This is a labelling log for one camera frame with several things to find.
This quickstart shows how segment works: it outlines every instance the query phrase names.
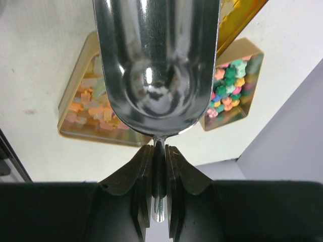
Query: container with colorful candy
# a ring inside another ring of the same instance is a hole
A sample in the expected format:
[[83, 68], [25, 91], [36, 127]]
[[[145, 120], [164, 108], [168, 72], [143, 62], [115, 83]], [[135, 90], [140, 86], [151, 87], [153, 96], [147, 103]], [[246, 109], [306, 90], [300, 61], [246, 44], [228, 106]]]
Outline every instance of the container with colorful candy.
[[263, 53], [248, 39], [234, 41], [218, 58], [213, 92], [201, 119], [209, 131], [248, 116]]
[[109, 104], [96, 33], [88, 36], [59, 106], [64, 137], [141, 146], [150, 137], [123, 124]]

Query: metal scoop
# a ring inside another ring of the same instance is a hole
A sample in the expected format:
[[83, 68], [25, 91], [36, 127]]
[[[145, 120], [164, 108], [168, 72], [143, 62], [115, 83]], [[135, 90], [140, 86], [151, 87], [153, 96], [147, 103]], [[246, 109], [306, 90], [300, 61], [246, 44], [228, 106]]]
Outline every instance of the metal scoop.
[[110, 105], [152, 136], [154, 219], [166, 217], [165, 139], [196, 124], [212, 91], [220, 0], [93, 0]]

